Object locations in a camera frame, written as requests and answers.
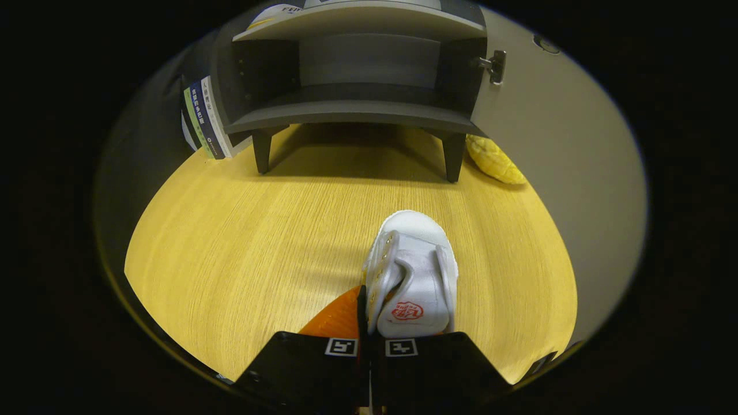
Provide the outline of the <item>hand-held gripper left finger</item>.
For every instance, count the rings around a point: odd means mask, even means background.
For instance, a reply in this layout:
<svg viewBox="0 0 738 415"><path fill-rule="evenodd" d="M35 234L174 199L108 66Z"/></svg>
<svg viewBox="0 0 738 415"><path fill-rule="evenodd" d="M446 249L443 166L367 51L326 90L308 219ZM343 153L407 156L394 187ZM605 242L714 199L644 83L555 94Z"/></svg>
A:
<svg viewBox="0 0 738 415"><path fill-rule="evenodd" d="M358 412L369 406L366 287L330 302L297 333L278 331L233 383L272 412Z"/></svg>

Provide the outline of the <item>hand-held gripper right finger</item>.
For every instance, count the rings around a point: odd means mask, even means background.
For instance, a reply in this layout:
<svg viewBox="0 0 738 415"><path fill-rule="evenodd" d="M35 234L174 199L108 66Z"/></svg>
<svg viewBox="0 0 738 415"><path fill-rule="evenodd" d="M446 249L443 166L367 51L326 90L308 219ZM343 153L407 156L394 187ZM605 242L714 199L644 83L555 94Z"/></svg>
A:
<svg viewBox="0 0 738 415"><path fill-rule="evenodd" d="M375 412L479 412L513 388L466 333L372 341Z"/></svg>

